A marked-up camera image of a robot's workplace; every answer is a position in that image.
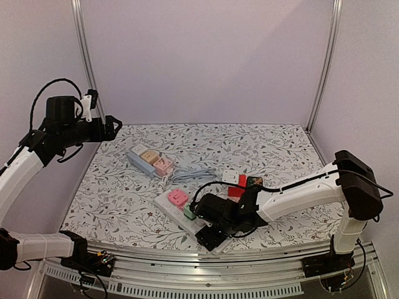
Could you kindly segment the red cube socket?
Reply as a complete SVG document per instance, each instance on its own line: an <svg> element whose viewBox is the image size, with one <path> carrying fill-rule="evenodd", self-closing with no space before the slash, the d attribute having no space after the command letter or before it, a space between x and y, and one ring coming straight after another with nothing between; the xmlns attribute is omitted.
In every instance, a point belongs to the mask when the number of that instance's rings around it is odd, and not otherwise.
<svg viewBox="0 0 399 299"><path fill-rule="evenodd" d="M234 186L228 187L228 196L241 197L241 195L245 192L246 186L247 186L247 176L244 174L240 174L238 176L238 181L234 183Z"/></svg>

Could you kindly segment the white plug adapter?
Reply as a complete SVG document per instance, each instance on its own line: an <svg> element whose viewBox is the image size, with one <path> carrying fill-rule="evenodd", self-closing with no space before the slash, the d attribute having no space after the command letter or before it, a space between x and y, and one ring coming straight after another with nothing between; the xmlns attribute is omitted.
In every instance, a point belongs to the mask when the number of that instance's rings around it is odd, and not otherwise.
<svg viewBox="0 0 399 299"><path fill-rule="evenodd" d="M239 184L239 173L231 169L224 170L222 173L222 182Z"/></svg>

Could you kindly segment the white long power strip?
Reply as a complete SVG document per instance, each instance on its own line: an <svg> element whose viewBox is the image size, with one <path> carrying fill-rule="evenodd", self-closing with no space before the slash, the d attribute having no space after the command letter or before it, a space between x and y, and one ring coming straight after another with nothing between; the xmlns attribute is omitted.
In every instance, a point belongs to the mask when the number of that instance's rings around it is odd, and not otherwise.
<svg viewBox="0 0 399 299"><path fill-rule="evenodd" d="M154 199L154 203L160 208L169 218L173 220L173 222L183 231L185 231L189 237L196 241L195 234L202 229L204 226L210 226L204 220L196 218L191 221L184 216L183 208L177 208L172 203L169 202L167 195L173 189L168 189L164 193L158 195Z"/></svg>

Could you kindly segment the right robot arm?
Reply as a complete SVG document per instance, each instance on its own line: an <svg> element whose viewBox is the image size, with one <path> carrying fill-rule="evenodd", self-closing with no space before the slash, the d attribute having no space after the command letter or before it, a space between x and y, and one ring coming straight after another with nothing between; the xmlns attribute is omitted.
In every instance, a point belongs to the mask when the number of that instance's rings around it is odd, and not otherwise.
<svg viewBox="0 0 399 299"><path fill-rule="evenodd" d="M257 228L293 212L332 202L341 202L345 212L338 231L330 241L330 252L322 259L329 272L336 271L351 255L366 223L378 220L383 211L385 192L393 193L376 182L371 167L347 150L335 153L335 160L313 175L280 187L246 184L239 201L223 199L211 193L196 192L190 211L210 226L195 234L197 242L212 251L238 233L243 237Z"/></svg>

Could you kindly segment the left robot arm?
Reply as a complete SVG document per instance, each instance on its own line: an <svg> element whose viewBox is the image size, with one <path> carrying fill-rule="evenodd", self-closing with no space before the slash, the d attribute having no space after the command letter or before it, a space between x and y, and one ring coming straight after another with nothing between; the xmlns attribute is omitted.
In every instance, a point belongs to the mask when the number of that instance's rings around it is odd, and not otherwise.
<svg viewBox="0 0 399 299"><path fill-rule="evenodd" d="M80 151L85 143L113 141L122 122L111 115L93 117L99 94L94 89L77 96L49 97L41 125L29 128L12 156L1 168L1 217L25 186L53 159L64 163ZM112 258L106 252L90 253L85 238L68 230L54 234L22 234L1 229L1 270L16 268L19 263L60 258L61 264L81 272L108 275Z"/></svg>

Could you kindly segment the dark green cube socket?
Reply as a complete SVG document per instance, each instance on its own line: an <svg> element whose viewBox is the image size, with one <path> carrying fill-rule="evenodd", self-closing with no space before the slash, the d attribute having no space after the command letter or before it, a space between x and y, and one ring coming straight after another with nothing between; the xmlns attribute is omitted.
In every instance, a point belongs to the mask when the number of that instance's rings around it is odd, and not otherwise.
<svg viewBox="0 0 399 299"><path fill-rule="evenodd" d="M246 187L252 187L255 185L263 186L263 179L262 177L258 176L248 176L246 180Z"/></svg>

